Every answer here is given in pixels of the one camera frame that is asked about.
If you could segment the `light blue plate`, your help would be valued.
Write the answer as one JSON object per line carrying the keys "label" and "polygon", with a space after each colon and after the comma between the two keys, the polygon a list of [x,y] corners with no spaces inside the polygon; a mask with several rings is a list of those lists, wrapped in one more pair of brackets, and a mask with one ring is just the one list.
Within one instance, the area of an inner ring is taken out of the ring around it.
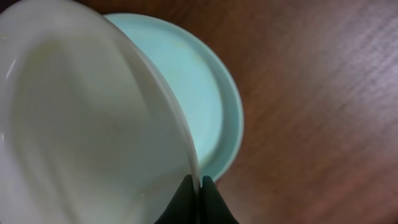
{"label": "light blue plate", "polygon": [[130,13],[105,16],[159,69],[186,117],[200,175],[218,180],[234,162],[244,132],[238,88],[217,54],[187,30]]}

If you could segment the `cream white plate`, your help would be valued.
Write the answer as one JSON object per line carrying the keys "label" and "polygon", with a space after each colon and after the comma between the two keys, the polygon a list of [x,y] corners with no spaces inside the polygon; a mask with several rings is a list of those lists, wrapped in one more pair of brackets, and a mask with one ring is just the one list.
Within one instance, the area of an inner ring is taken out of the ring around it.
{"label": "cream white plate", "polygon": [[1,222],[154,223],[200,186],[165,78],[104,16],[74,1],[1,14]]}

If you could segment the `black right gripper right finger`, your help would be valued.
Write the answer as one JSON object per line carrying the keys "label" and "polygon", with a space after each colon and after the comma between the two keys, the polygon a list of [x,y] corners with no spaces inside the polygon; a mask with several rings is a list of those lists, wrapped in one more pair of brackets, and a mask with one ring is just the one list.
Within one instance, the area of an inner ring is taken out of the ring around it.
{"label": "black right gripper right finger", "polygon": [[202,179],[199,201],[201,224],[239,224],[208,175]]}

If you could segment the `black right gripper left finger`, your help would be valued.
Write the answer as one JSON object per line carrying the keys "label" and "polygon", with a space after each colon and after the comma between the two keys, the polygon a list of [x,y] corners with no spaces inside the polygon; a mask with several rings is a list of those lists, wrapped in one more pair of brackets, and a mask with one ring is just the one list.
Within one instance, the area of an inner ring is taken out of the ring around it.
{"label": "black right gripper left finger", "polygon": [[197,196],[193,178],[186,175],[155,224],[194,224],[197,222]]}

